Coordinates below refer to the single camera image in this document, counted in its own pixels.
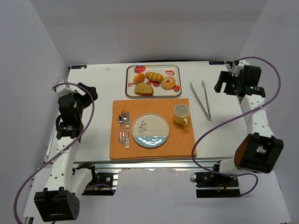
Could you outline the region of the metal tongs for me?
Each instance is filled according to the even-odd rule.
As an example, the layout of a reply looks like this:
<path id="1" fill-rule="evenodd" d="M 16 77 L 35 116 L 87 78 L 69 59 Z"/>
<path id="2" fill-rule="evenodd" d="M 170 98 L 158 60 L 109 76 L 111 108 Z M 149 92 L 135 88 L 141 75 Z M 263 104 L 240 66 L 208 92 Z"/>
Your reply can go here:
<path id="1" fill-rule="evenodd" d="M 198 102 L 203 114 L 205 115 L 206 119 L 208 121 L 212 121 L 212 115 L 211 115 L 211 111 L 210 111 L 210 105 L 209 105 L 209 101 L 208 101 L 208 95 L 207 95 L 207 90 L 206 90 L 206 84 L 204 81 L 201 81 L 201 87 L 204 93 L 204 101 L 203 98 L 200 98 L 198 96 L 198 94 L 196 93 L 196 90 L 192 84 L 192 82 L 190 82 L 190 88 L 191 91 L 196 99 L 196 101 Z"/>

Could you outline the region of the brown bread slice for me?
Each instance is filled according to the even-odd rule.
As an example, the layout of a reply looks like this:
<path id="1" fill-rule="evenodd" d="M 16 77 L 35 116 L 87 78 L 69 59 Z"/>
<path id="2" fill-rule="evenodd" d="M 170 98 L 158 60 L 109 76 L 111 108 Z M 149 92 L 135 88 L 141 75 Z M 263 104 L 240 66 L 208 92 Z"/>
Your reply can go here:
<path id="1" fill-rule="evenodd" d="M 138 83 L 135 86 L 135 94 L 140 96 L 152 96 L 154 94 L 154 90 L 152 85 L 147 83 Z"/>

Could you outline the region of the glazed bagel donut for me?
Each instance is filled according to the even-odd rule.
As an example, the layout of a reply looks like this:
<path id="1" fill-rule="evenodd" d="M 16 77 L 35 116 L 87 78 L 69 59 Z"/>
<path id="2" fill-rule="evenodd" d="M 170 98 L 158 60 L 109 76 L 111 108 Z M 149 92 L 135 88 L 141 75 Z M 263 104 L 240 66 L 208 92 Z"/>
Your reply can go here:
<path id="1" fill-rule="evenodd" d="M 166 77 L 162 82 L 161 86 L 165 90 L 170 90 L 176 85 L 176 80 L 173 77 Z"/>

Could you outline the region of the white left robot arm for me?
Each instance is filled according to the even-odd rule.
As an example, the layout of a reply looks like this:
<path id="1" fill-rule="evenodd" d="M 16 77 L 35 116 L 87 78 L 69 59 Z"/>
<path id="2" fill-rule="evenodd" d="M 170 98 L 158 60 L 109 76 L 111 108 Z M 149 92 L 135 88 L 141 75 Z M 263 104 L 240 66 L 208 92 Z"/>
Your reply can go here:
<path id="1" fill-rule="evenodd" d="M 83 110 L 94 106 L 98 98 L 95 87 L 82 83 L 60 82 L 54 91 L 59 96 L 59 116 L 56 119 L 56 154 L 52 168 L 42 191 L 36 192 L 34 202 L 44 222 L 72 221 L 79 215 L 79 198 L 94 177 L 89 165 L 73 169 L 81 136 L 87 129 L 82 123 Z"/>

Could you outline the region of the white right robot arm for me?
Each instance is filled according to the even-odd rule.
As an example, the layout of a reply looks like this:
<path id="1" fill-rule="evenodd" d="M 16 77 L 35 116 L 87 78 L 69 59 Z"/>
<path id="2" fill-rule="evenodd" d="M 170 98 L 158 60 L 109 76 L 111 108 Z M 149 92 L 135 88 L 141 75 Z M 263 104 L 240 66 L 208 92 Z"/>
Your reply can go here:
<path id="1" fill-rule="evenodd" d="M 245 113 L 247 136 L 237 148 L 233 158 L 220 161 L 219 172 L 232 175 L 270 173 L 274 168 L 284 143 L 274 136 L 270 128 L 265 103 L 264 88 L 259 87 L 261 68 L 240 60 L 232 72 L 222 71 L 214 90 L 239 99 Z"/>

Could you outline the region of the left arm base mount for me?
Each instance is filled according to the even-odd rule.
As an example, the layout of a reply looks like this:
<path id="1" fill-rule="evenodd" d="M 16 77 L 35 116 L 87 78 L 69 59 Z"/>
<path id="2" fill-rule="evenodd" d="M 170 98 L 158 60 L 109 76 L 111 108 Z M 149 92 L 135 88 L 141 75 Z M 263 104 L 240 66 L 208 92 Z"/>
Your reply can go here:
<path id="1" fill-rule="evenodd" d="M 72 169 L 73 175 L 78 174 L 80 169 L 88 169 L 91 171 L 92 179 L 83 191 L 83 196 L 113 196 L 113 173 L 100 172 L 94 163 L 81 163 Z"/>

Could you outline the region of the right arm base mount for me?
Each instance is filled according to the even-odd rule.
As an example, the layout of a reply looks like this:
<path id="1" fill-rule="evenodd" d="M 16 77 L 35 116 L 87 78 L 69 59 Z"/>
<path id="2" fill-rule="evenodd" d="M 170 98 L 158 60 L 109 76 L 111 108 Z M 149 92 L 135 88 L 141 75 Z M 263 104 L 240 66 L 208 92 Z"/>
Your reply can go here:
<path id="1" fill-rule="evenodd" d="M 190 181 L 196 184 L 197 198 L 241 197 L 237 178 L 212 172 L 195 172 Z"/>

